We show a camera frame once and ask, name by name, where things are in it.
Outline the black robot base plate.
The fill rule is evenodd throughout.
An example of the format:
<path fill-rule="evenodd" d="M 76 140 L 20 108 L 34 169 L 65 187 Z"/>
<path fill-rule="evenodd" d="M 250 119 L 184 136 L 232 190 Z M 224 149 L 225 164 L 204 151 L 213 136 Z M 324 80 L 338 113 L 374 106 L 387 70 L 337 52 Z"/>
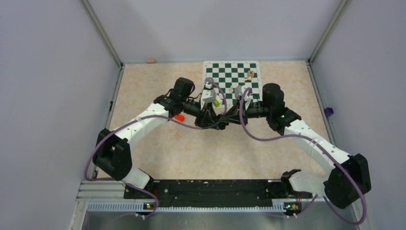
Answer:
<path fill-rule="evenodd" d="M 277 199 L 308 199 L 308 192 L 294 192 L 280 180 L 150 180 L 143 191 L 126 185 L 124 199 L 152 199 L 159 207 L 271 207 Z"/>

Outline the green white chessboard mat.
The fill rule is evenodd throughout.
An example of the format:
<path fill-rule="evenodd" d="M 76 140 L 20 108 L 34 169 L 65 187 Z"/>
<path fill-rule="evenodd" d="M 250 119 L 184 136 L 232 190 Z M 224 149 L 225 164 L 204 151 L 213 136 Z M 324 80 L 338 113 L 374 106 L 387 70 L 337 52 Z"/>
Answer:
<path fill-rule="evenodd" d="M 250 70 L 255 72 L 255 76 L 252 77 L 251 81 L 245 81 L 245 78 L 249 77 L 248 72 Z M 246 85 L 252 90 L 250 95 L 252 102 L 262 100 L 262 82 L 259 62 L 257 61 L 205 61 L 203 63 L 203 79 L 209 77 L 212 77 L 224 92 L 228 108 L 237 102 L 234 92 L 229 92 L 230 87 L 236 88 L 239 85 Z"/>

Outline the green white toy brick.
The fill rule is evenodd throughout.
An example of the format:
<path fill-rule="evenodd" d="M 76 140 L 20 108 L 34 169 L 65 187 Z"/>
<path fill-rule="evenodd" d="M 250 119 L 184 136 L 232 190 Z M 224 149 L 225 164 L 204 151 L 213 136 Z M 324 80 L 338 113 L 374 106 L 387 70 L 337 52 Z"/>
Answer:
<path fill-rule="evenodd" d="M 218 108 L 218 107 L 220 107 L 222 105 L 223 105 L 223 99 L 222 98 L 216 98 L 213 101 L 213 106 L 216 107 L 216 108 Z"/>

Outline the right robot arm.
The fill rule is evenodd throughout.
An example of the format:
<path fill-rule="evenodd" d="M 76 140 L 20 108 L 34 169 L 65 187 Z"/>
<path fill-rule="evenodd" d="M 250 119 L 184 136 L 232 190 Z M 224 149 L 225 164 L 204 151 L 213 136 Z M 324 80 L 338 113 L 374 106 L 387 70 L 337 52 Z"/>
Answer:
<path fill-rule="evenodd" d="M 324 170 L 324 174 L 302 170 L 285 172 L 281 178 L 284 196 L 294 197 L 299 192 L 307 192 L 326 198 L 340 209 L 356 201 L 360 201 L 363 209 L 367 207 L 365 194 L 371 191 L 372 185 L 368 161 L 363 155 L 351 155 L 316 133 L 285 105 L 284 92 L 278 84 L 266 84 L 263 100 L 256 103 L 251 102 L 252 89 L 248 86 L 237 86 L 234 93 L 237 103 L 225 113 L 226 118 L 236 117 L 236 123 L 254 140 L 270 142 L 285 138 L 294 142 Z M 279 136 L 259 138 L 248 131 L 249 119 L 263 117 Z"/>

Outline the wine cork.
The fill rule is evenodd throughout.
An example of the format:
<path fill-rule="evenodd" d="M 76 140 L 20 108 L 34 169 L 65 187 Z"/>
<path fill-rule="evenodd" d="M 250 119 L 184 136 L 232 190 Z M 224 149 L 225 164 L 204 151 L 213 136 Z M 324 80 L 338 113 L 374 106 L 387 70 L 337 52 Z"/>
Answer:
<path fill-rule="evenodd" d="M 156 60 L 155 59 L 147 59 L 146 63 L 153 64 L 153 63 L 156 63 Z"/>

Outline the purple object outside frame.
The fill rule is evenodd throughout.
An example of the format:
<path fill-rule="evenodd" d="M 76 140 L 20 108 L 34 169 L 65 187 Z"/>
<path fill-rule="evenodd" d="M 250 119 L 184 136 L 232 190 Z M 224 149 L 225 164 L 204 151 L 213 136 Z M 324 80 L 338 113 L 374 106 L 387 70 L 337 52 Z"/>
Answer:
<path fill-rule="evenodd" d="M 326 108 L 324 109 L 324 114 L 325 114 L 326 117 L 332 116 L 332 115 L 334 114 L 333 108 L 331 108 L 331 107 L 326 107 Z"/>

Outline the black microphone silver head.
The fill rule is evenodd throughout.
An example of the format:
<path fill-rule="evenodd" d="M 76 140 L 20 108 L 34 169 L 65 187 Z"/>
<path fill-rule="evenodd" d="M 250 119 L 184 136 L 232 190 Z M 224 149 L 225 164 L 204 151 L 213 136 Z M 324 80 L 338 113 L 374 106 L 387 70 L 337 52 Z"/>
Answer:
<path fill-rule="evenodd" d="M 204 80 L 205 84 L 213 84 L 214 83 L 214 79 L 212 77 L 206 78 Z"/>

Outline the red block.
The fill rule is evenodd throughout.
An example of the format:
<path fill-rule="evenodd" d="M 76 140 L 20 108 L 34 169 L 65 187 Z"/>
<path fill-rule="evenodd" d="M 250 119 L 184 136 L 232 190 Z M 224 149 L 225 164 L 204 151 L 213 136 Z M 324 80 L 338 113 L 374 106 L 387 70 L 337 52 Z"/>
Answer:
<path fill-rule="evenodd" d="M 178 115 L 174 116 L 174 119 L 176 119 L 176 120 L 178 120 L 180 122 L 184 122 L 185 117 L 183 115 L 181 115 L 181 114 L 178 114 Z"/>

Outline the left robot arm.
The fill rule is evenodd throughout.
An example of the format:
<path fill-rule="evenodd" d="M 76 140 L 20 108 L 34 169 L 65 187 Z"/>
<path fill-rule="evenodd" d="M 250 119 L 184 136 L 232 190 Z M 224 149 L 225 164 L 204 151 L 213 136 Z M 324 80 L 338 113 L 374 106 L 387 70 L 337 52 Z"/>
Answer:
<path fill-rule="evenodd" d="M 193 81 L 180 77 L 172 89 L 157 97 L 140 115 L 113 131 L 102 130 L 91 154 L 91 162 L 107 173 L 111 180 L 134 186 L 135 192 L 142 198 L 150 197 L 154 190 L 151 177 L 133 165 L 131 149 L 153 129 L 168 121 L 183 125 L 174 118 L 181 112 L 202 118 L 203 109 L 216 100 L 218 92 L 225 97 L 213 78 L 205 79 L 199 102 L 189 101 L 194 88 Z"/>

